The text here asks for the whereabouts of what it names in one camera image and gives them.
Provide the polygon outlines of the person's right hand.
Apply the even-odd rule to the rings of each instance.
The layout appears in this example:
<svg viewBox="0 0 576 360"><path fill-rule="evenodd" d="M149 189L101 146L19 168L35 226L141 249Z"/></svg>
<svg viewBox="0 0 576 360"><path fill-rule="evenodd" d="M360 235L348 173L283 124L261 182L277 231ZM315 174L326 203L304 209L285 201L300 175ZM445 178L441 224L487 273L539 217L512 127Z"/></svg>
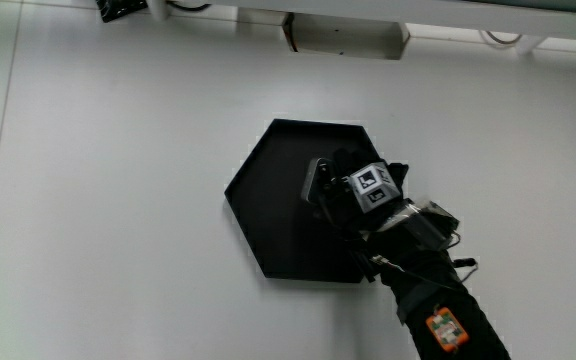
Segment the person's right hand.
<svg viewBox="0 0 576 360"><path fill-rule="evenodd" d="M408 166L367 150L335 150L311 160L302 199L348 234L367 236L401 228L423 249L442 251L459 243L459 221L437 203L403 194Z"/></svg>

